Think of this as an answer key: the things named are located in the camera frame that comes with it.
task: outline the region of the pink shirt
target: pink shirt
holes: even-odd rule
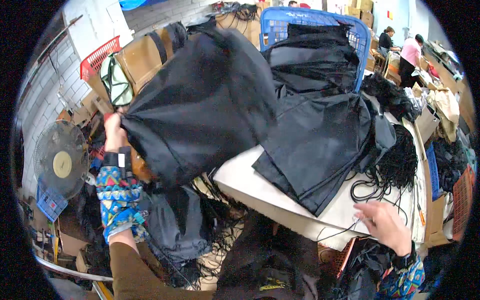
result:
[[[421,57],[421,48],[420,45],[417,43],[417,40],[414,38],[407,38],[403,43],[403,48],[400,56],[406,59],[413,66],[416,66],[416,58],[418,57],[420,59]]]

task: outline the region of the black shirt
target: black shirt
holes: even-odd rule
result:
[[[392,38],[387,33],[382,33],[378,39],[378,46],[390,50],[393,47]]]

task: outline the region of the black pants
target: black pants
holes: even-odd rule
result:
[[[403,57],[400,57],[400,64],[398,66],[398,75],[402,79],[400,87],[413,87],[415,82],[418,82],[421,86],[418,76],[412,76],[413,71],[415,71],[415,66],[408,62]]]

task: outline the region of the blue plastic crate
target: blue plastic crate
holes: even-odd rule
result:
[[[368,51],[370,47],[370,30],[360,19],[336,13],[310,10],[294,7],[269,7],[262,11],[260,16],[260,51],[267,50],[274,43],[287,38],[287,25],[352,25],[348,32],[348,40],[360,59],[357,68],[357,81],[355,91],[360,90],[363,71],[367,66]]]
[[[440,183],[438,181],[437,160],[435,159],[433,144],[430,145],[425,153],[427,154],[430,180],[432,181],[432,200],[435,201],[440,198]]]
[[[50,221],[55,222],[60,213],[67,207],[68,201],[51,187],[46,187],[42,176],[39,176],[36,187],[36,205]]]

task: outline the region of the white table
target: white table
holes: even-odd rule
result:
[[[373,99],[373,102],[378,106],[376,99]],[[399,123],[390,113],[385,115],[389,121]],[[423,180],[422,148],[419,146],[419,139],[413,125],[409,122],[405,122],[404,125],[412,133],[419,157],[417,176],[421,180],[418,180],[415,188],[419,189],[420,205],[425,212],[426,191]],[[315,217],[254,171],[252,164],[262,152],[263,148],[259,145],[222,165],[214,176],[219,188],[237,201],[314,241],[339,233],[355,223],[356,210],[353,208],[354,202],[350,197],[350,187],[359,179],[367,179],[364,174],[357,174],[353,179],[345,181],[327,208]],[[372,188],[358,187],[355,191],[358,195],[368,194],[371,193]],[[408,215],[407,226],[412,229],[412,239],[423,242],[425,227],[422,226],[416,204],[413,203],[413,192],[415,189],[412,192],[403,192],[400,207]],[[392,193],[385,198],[395,202],[399,193],[398,189],[393,188]],[[367,228],[359,222],[351,230],[323,240],[322,244],[340,251],[352,237],[367,234]]]

